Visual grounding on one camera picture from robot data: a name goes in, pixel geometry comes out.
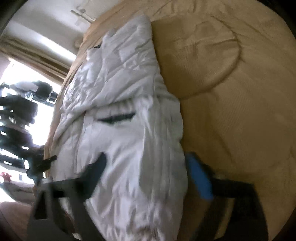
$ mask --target white fabric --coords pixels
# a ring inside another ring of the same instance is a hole
[[[106,240],[176,240],[187,190],[180,104],[168,93],[146,16],[110,31],[66,89],[51,174],[72,178],[107,155],[89,214]],[[98,119],[136,114],[107,124]]]

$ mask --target ceiling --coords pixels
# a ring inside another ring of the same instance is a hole
[[[28,0],[8,23],[4,35],[38,47],[51,57],[71,65],[90,23],[71,12],[85,9],[97,18],[119,0]]]

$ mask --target wrinkled white fabric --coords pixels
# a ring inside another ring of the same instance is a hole
[[[135,113],[113,124],[101,119]],[[105,35],[68,86],[51,174],[73,178],[107,155],[89,214],[106,240],[176,240],[187,190],[180,104],[160,75],[149,19]]]

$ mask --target beige bed sheet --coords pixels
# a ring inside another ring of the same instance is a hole
[[[256,0],[125,0],[88,29],[57,98],[48,157],[65,88],[111,28],[145,13],[168,90],[181,102],[184,151],[228,178],[254,183],[272,239],[296,206],[296,40]],[[208,203],[192,186],[178,240],[188,240]]]

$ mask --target red object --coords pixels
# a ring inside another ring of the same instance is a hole
[[[6,172],[2,172],[2,173],[0,174],[0,176],[3,177],[4,181],[9,181],[9,182],[11,181],[10,178],[11,178],[12,176],[9,175],[9,174],[6,173]]]

